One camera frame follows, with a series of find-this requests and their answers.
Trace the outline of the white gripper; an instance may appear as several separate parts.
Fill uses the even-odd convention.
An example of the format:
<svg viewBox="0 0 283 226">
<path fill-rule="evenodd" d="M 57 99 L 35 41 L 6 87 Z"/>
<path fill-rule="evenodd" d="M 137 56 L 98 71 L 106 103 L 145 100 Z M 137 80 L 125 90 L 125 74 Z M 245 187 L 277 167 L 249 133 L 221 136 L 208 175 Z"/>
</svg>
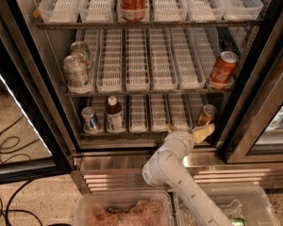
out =
<svg viewBox="0 0 283 226">
<path fill-rule="evenodd" d="M 165 138 L 162 148 L 165 151 L 170 151 L 178 158 L 184 158 L 188 155 L 195 144 L 203 142 L 208 136 L 210 136 L 215 130 L 213 123 L 195 127 L 192 131 L 192 135 L 186 131 L 180 131 L 179 129 L 172 126 L 170 123 L 167 124 L 167 131 L 169 135 Z"/>
</svg>

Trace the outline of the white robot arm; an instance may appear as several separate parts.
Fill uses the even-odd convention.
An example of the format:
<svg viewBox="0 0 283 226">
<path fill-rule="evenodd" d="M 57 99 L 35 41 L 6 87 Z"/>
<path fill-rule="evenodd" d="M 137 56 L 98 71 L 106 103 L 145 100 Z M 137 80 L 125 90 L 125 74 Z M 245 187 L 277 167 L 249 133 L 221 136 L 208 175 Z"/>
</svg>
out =
<svg viewBox="0 0 283 226">
<path fill-rule="evenodd" d="M 192 132 L 173 131 L 142 168 L 143 180 L 150 186 L 171 187 L 190 210 L 199 226 L 233 226 L 183 165 L 194 145 L 215 130 L 213 123 L 195 127 Z"/>
</svg>

